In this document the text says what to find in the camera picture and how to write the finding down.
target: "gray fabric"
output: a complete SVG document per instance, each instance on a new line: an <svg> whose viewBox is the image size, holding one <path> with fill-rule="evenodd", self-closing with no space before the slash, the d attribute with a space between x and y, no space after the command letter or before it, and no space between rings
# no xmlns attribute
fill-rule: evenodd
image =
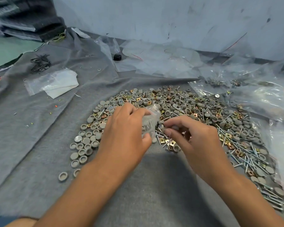
<svg viewBox="0 0 284 227"><path fill-rule="evenodd" d="M23 79L38 76L28 74L29 60L36 54L49 54L53 66L47 72L63 67L76 71L79 87L56 99L47 98L44 92L28 96ZM186 89L187 82L192 81L132 72L117 74L109 64L92 39L79 39L70 32L59 44L25 53L4 74L0 81L0 215L39 218L62 195L73 179L69 145L100 100L134 87L149 89L173 84ZM70 174L65 183L57 179L62 171ZM78 199L84 199L84 195L78 194ZM179 155L164 151L159 144L151 146L95 224L220 225Z"/></svg>

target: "fingernail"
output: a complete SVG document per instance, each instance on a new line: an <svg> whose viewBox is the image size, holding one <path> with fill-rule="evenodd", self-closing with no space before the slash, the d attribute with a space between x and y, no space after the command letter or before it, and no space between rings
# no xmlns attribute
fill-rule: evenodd
<svg viewBox="0 0 284 227"><path fill-rule="evenodd" d="M165 129L163 131L164 134L166 134L167 136L170 136L171 135L171 131L169 129Z"/></svg>

